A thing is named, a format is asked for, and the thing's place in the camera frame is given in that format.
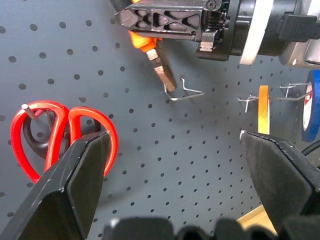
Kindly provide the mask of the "blue tape roll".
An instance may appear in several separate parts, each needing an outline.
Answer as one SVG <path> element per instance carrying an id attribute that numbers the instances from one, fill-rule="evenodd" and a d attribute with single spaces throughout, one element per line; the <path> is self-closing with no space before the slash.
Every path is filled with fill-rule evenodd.
<path id="1" fill-rule="evenodd" d="M 301 139 L 313 142 L 320 129 L 320 70 L 311 70 L 306 81 Z"/>

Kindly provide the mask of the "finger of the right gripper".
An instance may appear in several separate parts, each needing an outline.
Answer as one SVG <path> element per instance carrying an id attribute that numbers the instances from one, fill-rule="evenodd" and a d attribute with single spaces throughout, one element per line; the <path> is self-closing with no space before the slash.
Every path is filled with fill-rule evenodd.
<path id="1" fill-rule="evenodd" d="M 142 37 L 199 42 L 201 7 L 130 6 L 115 14 L 116 22 Z"/>

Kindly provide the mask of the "straight metal peg hook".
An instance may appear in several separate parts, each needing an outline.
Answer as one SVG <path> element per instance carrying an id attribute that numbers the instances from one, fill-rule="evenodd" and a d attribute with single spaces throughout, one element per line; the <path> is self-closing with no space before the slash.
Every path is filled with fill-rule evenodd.
<path id="1" fill-rule="evenodd" d="M 43 110 L 31 110 L 28 104 L 22 104 L 21 109 L 30 117 L 31 120 L 37 120 L 38 117 L 43 113 Z"/>

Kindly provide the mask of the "grey perforated pegboard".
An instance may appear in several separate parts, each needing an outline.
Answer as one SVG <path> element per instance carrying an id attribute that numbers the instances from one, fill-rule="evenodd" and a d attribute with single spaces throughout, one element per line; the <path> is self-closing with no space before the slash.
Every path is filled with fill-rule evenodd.
<path id="1" fill-rule="evenodd" d="M 87 106 L 116 127 L 118 156 L 104 180 L 89 240 L 113 218 L 163 216 L 175 229 L 213 231 L 218 218 L 237 219 L 260 205 L 240 133 L 257 130 L 257 96 L 268 85 L 270 132 L 301 138 L 302 101 L 282 101 L 283 86 L 304 92 L 309 70 L 258 56 L 212 61 L 192 41 L 165 39 L 176 79 L 204 92 L 170 101 L 147 56 L 114 20 L 109 0 L 0 0 L 0 238 L 34 188 L 13 153 L 10 127 L 23 104 L 52 100 Z"/>

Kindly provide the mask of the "orange tape roll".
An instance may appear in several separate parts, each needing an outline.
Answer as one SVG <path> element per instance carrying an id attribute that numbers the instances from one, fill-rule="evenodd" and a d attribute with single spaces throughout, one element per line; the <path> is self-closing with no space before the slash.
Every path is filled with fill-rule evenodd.
<path id="1" fill-rule="evenodd" d="M 258 95 L 258 132 L 270 134 L 270 97 L 269 86 L 261 85 Z"/>

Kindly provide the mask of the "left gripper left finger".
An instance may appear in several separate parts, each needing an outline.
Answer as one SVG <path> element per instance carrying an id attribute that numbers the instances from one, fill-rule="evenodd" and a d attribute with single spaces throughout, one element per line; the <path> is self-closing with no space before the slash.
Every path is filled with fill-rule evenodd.
<path id="1" fill-rule="evenodd" d="M 0 240 L 86 240 L 102 191 L 110 137 L 76 140 L 35 184 Z"/>

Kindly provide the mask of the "red-handled scissors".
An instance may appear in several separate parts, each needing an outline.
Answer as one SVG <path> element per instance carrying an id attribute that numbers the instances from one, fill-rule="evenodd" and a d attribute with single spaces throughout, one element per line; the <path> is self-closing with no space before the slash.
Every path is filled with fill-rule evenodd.
<path id="1" fill-rule="evenodd" d="M 56 120 L 53 124 L 53 129 L 48 142 L 48 150 L 44 164 L 45 171 L 52 167 L 59 159 L 60 146 L 66 126 L 69 126 L 69 140 L 71 144 L 82 137 L 81 117 L 85 116 L 97 120 L 109 134 L 110 149 L 105 163 L 103 175 L 104 177 L 107 176 L 116 161 L 119 147 L 116 128 L 107 116 L 96 109 L 86 106 L 77 106 L 72 109 L 68 109 L 65 105 L 52 100 L 34 101 L 31 102 L 28 107 L 32 113 L 38 110 L 50 110 L 53 111 L 56 116 Z M 10 127 L 11 146 L 17 162 L 21 166 L 24 173 L 34 183 L 37 183 L 41 176 L 34 170 L 27 159 L 21 140 L 23 123 L 27 117 L 28 113 L 24 109 L 20 109 L 15 114 Z"/>

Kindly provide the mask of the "orange-handled metal tool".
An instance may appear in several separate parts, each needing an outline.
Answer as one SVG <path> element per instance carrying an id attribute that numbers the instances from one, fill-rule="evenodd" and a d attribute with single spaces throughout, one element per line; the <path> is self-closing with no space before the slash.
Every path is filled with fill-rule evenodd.
<path id="1" fill-rule="evenodd" d="M 154 71 L 162 81 L 164 89 L 168 93 L 175 91 L 177 88 L 176 79 L 162 49 L 163 40 L 161 38 L 143 37 L 132 31 L 129 31 L 129 35 L 132 45 L 147 55 Z"/>

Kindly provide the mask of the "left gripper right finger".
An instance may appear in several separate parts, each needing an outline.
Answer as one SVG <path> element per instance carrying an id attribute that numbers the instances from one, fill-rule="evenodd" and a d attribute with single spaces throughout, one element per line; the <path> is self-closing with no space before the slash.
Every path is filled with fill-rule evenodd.
<path id="1" fill-rule="evenodd" d="M 289 141 L 242 131 L 240 140 L 256 193 L 279 232 L 291 216 L 320 216 L 320 170 Z"/>

